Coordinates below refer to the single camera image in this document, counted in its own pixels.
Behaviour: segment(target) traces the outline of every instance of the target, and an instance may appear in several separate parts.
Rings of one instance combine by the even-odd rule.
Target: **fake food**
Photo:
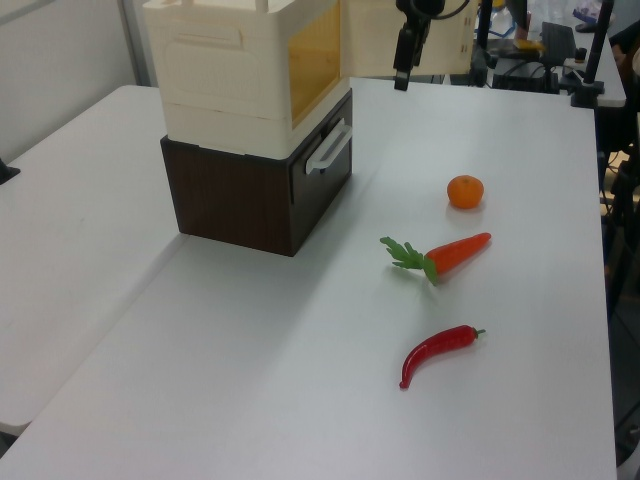
[[[491,239],[490,233],[480,233],[434,248],[422,255],[409,242],[404,247],[389,237],[380,239],[387,252],[396,260],[396,267],[422,270],[433,285],[438,284],[438,275],[448,272],[478,253]]]
[[[470,209],[480,205],[484,195],[484,185],[476,177],[460,175],[447,185],[447,195],[451,205],[457,208]]]
[[[416,369],[428,359],[441,353],[458,350],[471,345],[485,330],[476,330],[469,325],[461,325],[440,332],[411,350],[402,365],[400,388],[407,389]]]

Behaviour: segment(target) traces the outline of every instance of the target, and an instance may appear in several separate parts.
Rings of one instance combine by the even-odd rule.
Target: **toy carrot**
[[[396,267],[422,270],[433,285],[438,284],[438,275],[448,272],[478,253],[491,239],[490,233],[480,233],[457,242],[448,243],[428,251],[424,256],[414,250],[409,242],[404,247],[389,237],[380,239],[387,252],[397,260]]]

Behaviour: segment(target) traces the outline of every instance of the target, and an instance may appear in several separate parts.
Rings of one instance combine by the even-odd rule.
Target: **robotic arm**
[[[395,89],[407,90],[413,67],[420,65],[422,47],[429,35],[431,20],[444,10],[445,0],[396,0],[396,7],[407,16],[398,35],[393,68]]]

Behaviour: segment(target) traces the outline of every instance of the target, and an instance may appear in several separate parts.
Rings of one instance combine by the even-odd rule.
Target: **white handle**
[[[309,160],[307,160],[307,174],[314,170],[329,168],[334,160],[338,158],[344,146],[349,143],[352,135],[353,129],[351,125],[345,125],[344,118],[341,119],[316,151],[313,152]]]

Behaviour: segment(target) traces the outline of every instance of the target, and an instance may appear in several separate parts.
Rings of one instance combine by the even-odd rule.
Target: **toy orange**
[[[482,200],[484,185],[471,175],[460,175],[447,185],[447,195],[451,205],[457,208],[476,208]]]

